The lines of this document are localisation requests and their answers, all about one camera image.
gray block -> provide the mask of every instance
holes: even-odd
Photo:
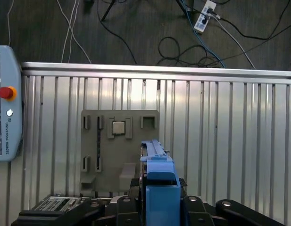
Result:
[[[128,191],[141,141],[159,139],[159,112],[83,110],[81,136],[81,193]]]
[[[130,190],[131,180],[135,177],[136,163],[125,163],[119,176],[119,190],[128,192]]]

cable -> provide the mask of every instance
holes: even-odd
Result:
[[[11,45],[11,33],[10,33],[10,22],[9,22],[9,14],[13,8],[13,5],[14,5],[14,0],[12,0],[12,3],[11,3],[11,6],[10,6],[10,9],[7,13],[7,23],[8,23],[8,35],[9,35],[9,46]]]
[[[67,16],[65,15],[64,11],[62,10],[62,7],[61,7],[59,1],[56,0],[56,2],[57,2],[57,4],[58,4],[58,6],[59,6],[59,9],[60,9],[61,14],[64,16],[64,18],[66,19],[66,21],[67,21],[67,23],[68,23],[68,25],[69,25],[69,28],[70,28],[70,31],[71,31],[71,33],[72,33],[72,35],[73,35],[73,39],[74,39],[75,43],[76,43],[76,44],[78,45],[78,47],[83,51],[85,57],[88,59],[89,63],[91,64],[92,62],[91,62],[89,56],[87,55],[87,53],[85,52],[85,50],[82,48],[82,46],[81,46],[81,45],[78,43],[78,41],[76,40],[75,35],[74,35],[74,33],[73,33],[73,29],[72,29],[72,27],[71,27],[71,24],[70,24],[70,22],[69,22]]]
[[[75,3],[74,3],[73,8],[72,8],[71,17],[70,17],[70,24],[72,22],[72,17],[73,17],[73,13],[74,13],[74,9],[75,9],[76,3],[77,3],[77,0],[75,0]],[[65,49],[66,49],[66,43],[67,43],[67,39],[68,39],[68,35],[69,35],[70,26],[68,27],[67,35],[66,35],[65,42],[64,42],[64,48],[62,50],[61,62],[63,62],[63,60],[64,60],[64,53],[65,53]]]
[[[235,42],[236,44],[238,44],[238,46],[241,48],[241,50],[243,51],[245,57],[248,59],[249,63],[251,64],[251,66],[255,68],[253,62],[250,60],[250,58],[248,57],[247,53],[245,53],[245,50],[243,49],[243,47],[240,45],[240,43],[224,28],[224,26],[221,24],[221,22],[214,16],[214,15],[211,15],[219,24],[220,26],[222,27],[223,31],[225,31]]]
[[[101,1],[103,1],[104,3],[107,3],[107,4],[111,4],[112,3],[111,1],[105,1],[105,0],[101,0]],[[122,4],[122,3],[125,3],[126,1],[127,0],[123,0],[123,1],[117,0],[116,3]]]
[[[134,60],[134,63],[137,65],[137,61],[136,61],[136,59],[135,59],[135,57],[134,57],[134,54],[133,54],[133,52],[131,51],[131,48],[128,46],[128,44],[126,43],[126,41],[121,37],[121,36],[119,36],[119,35],[117,35],[117,34],[115,34],[114,32],[112,32],[111,30],[109,30],[104,24],[103,24],[103,22],[101,21],[101,19],[100,19],[100,16],[99,16],[99,1],[97,1],[97,17],[98,17],[98,20],[99,20],[99,22],[100,22],[100,24],[103,26],[103,28],[107,31],[107,32],[109,32],[110,34],[112,34],[112,35],[114,35],[114,36],[116,36],[117,38],[119,38],[125,45],[126,45],[126,47],[128,48],[128,50],[130,51],[130,53],[131,53],[131,56],[132,56],[132,58],[133,58],[133,60]]]
[[[73,22],[73,26],[72,26],[72,30],[73,31],[74,31],[74,26],[75,26],[76,18],[77,18],[77,10],[78,10],[79,3],[80,3],[80,0],[78,0],[77,7],[76,7],[76,11],[75,11],[75,17],[74,17],[74,22]],[[71,58],[72,39],[73,39],[73,35],[71,34],[70,45],[69,45],[69,58],[68,58],[68,61],[67,61],[68,63],[70,62],[70,58]]]
[[[279,26],[279,24],[280,24],[280,22],[281,22],[281,20],[282,20],[282,17],[283,17],[283,15],[284,15],[286,9],[288,8],[288,5],[289,5],[290,1],[291,1],[291,0],[288,0],[287,5],[286,5],[286,7],[284,8],[284,10],[282,11],[282,13],[281,13],[281,15],[280,15],[280,17],[279,17],[279,20],[278,20],[278,22],[277,22],[275,28],[272,30],[271,34],[270,34],[267,38],[261,38],[261,37],[256,37],[256,36],[248,36],[248,35],[245,35],[245,34],[243,34],[243,33],[242,33],[238,28],[237,28],[236,25],[234,25],[234,24],[233,24],[232,22],[230,22],[229,20],[226,20],[226,19],[224,19],[224,18],[220,18],[220,20],[229,23],[232,27],[234,27],[234,28],[237,30],[238,33],[241,34],[241,36],[243,36],[243,37],[245,37],[245,38],[257,39],[257,40],[268,40],[270,37],[272,37],[272,35],[273,35],[274,32],[276,31],[276,29],[278,28],[278,26]]]
[[[171,40],[175,43],[176,48],[177,48],[177,55],[176,56],[165,56],[164,54],[162,54],[161,45],[166,40]],[[205,52],[205,56],[202,57],[197,63],[190,63],[190,62],[186,62],[186,61],[183,61],[180,59],[180,57],[183,54],[185,54],[186,52],[188,52],[194,48],[200,48]],[[185,66],[208,67],[208,64],[206,64],[207,60],[209,60],[211,62],[213,62],[214,60],[217,60],[215,57],[208,56],[207,50],[202,45],[199,45],[199,44],[192,45],[192,46],[188,47],[186,50],[184,50],[183,52],[181,52],[180,44],[177,41],[177,39],[170,37],[170,36],[164,37],[160,40],[159,45],[158,45],[158,52],[162,58],[156,63],[156,65],[159,65],[160,63],[162,63],[165,60],[170,60],[170,61],[175,61],[175,64],[172,66],[176,66],[178,63],[180,63],[181,66],[184,66],[184,64],[185,64]],[[218,61],[214,64],[211,64],[210,66],[217,66],[217,64],[218,64]]]
[[[186,5],[185,3],[183,3],[183,4],[184,4],[186,7],[188,7],[188,8],[190,8],[190,9],[196,11],[197,13],[202,14],[202,15],[205,17],[205,19],[207,20],[207,16],[206,16],[206,14],[202,13],[201,11],[199,11],[199,10],[193,8],[193,7],[190,7],[190,6]]]
[[[224,1],[224,2],[216,2],[216,1],[213,1],[213,0],[210,0],[212,2],[214,2],[215,4],[221,6],[221,5],[225,5],[226,3],[230,2],[231,0],[227,0],[227,1]]]
[[[291,25],[289,25],[289,26],[286,27],[285,29],[281,30],[280,32],[278,32],[277,34],[275,34],[274,36],[272,36],[270,39],[268,39],[268,40],[266,40],[266,41],[264,41],[264,42],[258,44],[257,46],[254,46],[254,47],[252,47],[252,48],[248,49],[247,51],[242,52],[242,53],[240,53],[240,54],[237,54],[237,55],[234,55],[234,56],[230,56],[230,57],[224,58],[224,59],[222,59],[222,61],[223,61],[223,60],[228,60],[228,59],[231,59],[231,58],[234,58],[234,57],[238,57],[238,56],[240,56],[240,55],[243,55],[244,53],[248,53],[248,52],[250,52],[250,51],[252,51],[252,50],[254,50],[254,49],[260,47],[261,45],[265,44],[266,42],[270,41],[271,39],[275,38],[276,36],[280,35],[281,33],[283,33],[284,31],[288,30],[289,28],[291,28]]]
[[[189,23],[190,23],[190,25],[191,25],[191,27],[192,27],[192,31],[193,31],[193,33],[197,36],[197,38],[199,39],[199,41],[200,41],[200,43],[202,44],[202,46],[209,52],[209,53],[211,53],[215,58],[217,58],[219,61],[220,61],[220,63],[221,63],[221,65],[223,66],[223,68],[226,68],[225,67],[225,64],[221,61],[221,59],[213,52],[213,51],[211,51],[208,47],[206,47],[205,46],[205,44],[204,44],[204,42],[202,41],[202,39],[200,38],[200,36],[196,33],[196,31],[194,30],[194,28],[193,28],[193,25],[192,25],[192,22],[191,22],[191,19],[190,19],[190,17],[189,17],[189,14],[188,14],[188,11],[187,11],[187,9],[186,9],[186,7],[185,7],[185,11],[186,11],[186,15],[187,15],[187,19],[188,19],[188,21],[189,21]]]

white cable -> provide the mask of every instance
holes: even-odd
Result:
[[[79,6],[80,0],[78,0],[77,6],[76,6],[76,12],[75,12],[75,17],[74,17],[74,22],[72,25],[72,30],[74,30],[74,26],[75,26],[75,22],[76,22],[76,18],[77,18],[77,10],[78,10],[78,6]],[[71,39],[70,39],[70,46],[69,46],[69,58],[68,58],[68,63],[70,62],[70,58],[71,58],[71,46],[72,46],[72,38],[73,35],[71,34]]]
[[[75,0],[75,3],[74,3],[73,8],[72,8],[71,17],[70,17],[70,24],[72,23],[72,17],[73,17],[73,13],[74,13],[74,9],[75,9],[76,3],[77,3],[77,0]],[[61,62],[64,61],[64,54],[65,54],[66,43],[67,43],[67,39],[68,39],[68,35],[69,35],[69,30],[70,30],[70,26],[68,27],[67,35],[66,35],[65,42],[64,42],[64,48],[62,50]]]
[[[61,7],[59,1],[56,0],[56,2],[57,2],[57,4],[58,4],[58,6],[59,6],[59,9],[60,9],[62,15],[64,16],[64,18],[65,18],[66,21],[68,22],[68,25],[69,25],[70,31],[71,31],[71,33],[72,33],[72,35],[73,35],[73,39],[74,39],[75,43],[76,43],[76,44],[78,45],[78,47],[83,51],[85,57],[88,59],[89,63],[91,64],[92,62],[91,62],[89,56],[87,55],[87,53],[85,52],[85,50],[82,48],[82,46],[81,46],[81,45],[78,43],[78,41],[76,40],[75,35],[74,35],[74,33],[73,33],[73,29],[72,29],[72,27],[71,27],[71,24],[70,24],[70,22],[69,22],[67,16],[65,15],[64,11],[62,10],[62,7]]]
[[[247,60],[249,61],[249,63],[251,64],[251,66],[255,68],[255,66],[253,65],[253,62],[250,60],[250,58],[248,57],[247,53],[245,52],[245,50],[243,49],[243,47],[240,45],[240,43],[223,27],[223,25],[221,24],[221,22],[214,16],[214,15],[211,15],[219,24],[220,26],[222,27],[222,30],[225,31],[235,42],[236,44],[238,44],[238,46],[241,48],[241,50],[243,51],[245,57],[247,58]]]
[[[13,5],[14,5],[14,0],[12,0],[12,3],[11,3],[11,6],[10,6],[10,9],[7,13],[7,23],[8,23],[8,35],[9,35],[9,46],[11,45],[11,34],[10,34],[10,22],[9,22],[9,14],[13,8]]]

blue robot part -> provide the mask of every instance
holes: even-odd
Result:
[[[0,90],[11,89],[11,96],[0,94],[0,161],[15,158],[22,136],[21,71],[9,46],[0,46]]]
[[[147,156],[141,157],[147,163],[146,225],[179,226],[181,185],[175,163],[157,140],[141,145],[147,149]]]

power strip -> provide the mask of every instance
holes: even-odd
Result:
[[[212,10],[215,10],[216,8],[216,4],[212,1],[207,0],[207,2],[205,3],[204,8],[202,9],[202,13],[207,15],[207,10],[211,8]],[[206,23],[203,23],[203,21],[205,21],[205,16],[203,14],[200,14],[196,25],[194,26],[194,29],[196,29],[198,32],[203,33],[205,31],[205,28],[208,24],[208,21],[210,20],[209,16],[206,16],[207,21]]]

